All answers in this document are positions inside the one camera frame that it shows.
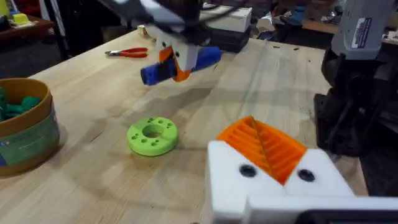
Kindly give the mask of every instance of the black screw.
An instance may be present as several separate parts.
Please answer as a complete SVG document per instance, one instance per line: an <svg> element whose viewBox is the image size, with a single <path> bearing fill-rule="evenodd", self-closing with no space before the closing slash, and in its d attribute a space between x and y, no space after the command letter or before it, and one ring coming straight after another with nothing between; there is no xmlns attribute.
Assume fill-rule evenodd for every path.
<svg viewBox="0 0 398 224"><path fill-rule="evenodd" d="M315 180L315 176L313 173L307 169L301 169L297 172L298 177L300 177L302 180L307 181L307 182L313 182Z"/></svg>
<svg viewBox="0 0 398 224"><path fill-rule="evenodd" d="M254 177L257 174L256 169L252 165L241 165L239 171L245 177Z"/></svg>

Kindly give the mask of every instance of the white box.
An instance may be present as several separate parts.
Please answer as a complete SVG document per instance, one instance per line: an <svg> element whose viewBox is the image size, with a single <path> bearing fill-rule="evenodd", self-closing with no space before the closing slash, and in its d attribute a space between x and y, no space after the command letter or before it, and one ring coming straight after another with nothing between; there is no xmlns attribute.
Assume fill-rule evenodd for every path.
<svg viewBox="0 0 398 224"><path fill-rule="evenodd" d="M210 7L212 4L204 3L203 7ZM231 9L230 6L220 6L213 10L200 11L200 19L213 17L217 14ZM207 25L215 29L231 30L236 32L245 32L251 20L252 8L239 8L237 11L222 17L216 21L208 22Z"/></svg>

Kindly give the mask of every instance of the green disc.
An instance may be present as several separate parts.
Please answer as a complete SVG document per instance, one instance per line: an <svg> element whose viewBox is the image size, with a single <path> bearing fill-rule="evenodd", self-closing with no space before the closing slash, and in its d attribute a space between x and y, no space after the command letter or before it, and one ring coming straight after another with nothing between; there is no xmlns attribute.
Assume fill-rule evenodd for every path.
<svg viewBox="0 0 398 224"><path fill-rule="evenodd" d="M143 156L158 156L169 152L177 143L175 124L166 118L144 118L127 132L130 149Z"/></svg>

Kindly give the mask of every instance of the label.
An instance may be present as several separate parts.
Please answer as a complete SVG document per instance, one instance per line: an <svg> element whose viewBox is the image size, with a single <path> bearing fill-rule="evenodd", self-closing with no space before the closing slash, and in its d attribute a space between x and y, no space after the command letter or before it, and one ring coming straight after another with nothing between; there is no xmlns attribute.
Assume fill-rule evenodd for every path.
<svg viewBox="0 0 398 224"><path fill-rule="evenodd" d="M351 44L354 49L364 48L366 40L368 39L369 29L372 23L372 18L360 18L356 25L353 43Z"/></svg>
<svg viewBox="0 0 398 224"><path fill-rule="evenodd" d="M55 111L34 126L0 137L0 167L18 164L41 154L59 138Z"/></svg>

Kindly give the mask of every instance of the pliers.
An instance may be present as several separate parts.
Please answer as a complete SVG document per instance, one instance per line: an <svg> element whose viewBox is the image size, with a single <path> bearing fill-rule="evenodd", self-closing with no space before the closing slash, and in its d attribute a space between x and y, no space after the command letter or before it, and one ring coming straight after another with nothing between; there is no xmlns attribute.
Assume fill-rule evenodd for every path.
<svg viewBox="0 0 398 224"><path fill-rule="evenodd" d="M131 58L144 58L148 56L148 54L146 53L147 51L148 48L146 47L138 47L127 50L111 50L105 52L105 54L109 57L122 56L122 57L131 57Z"/></svg>

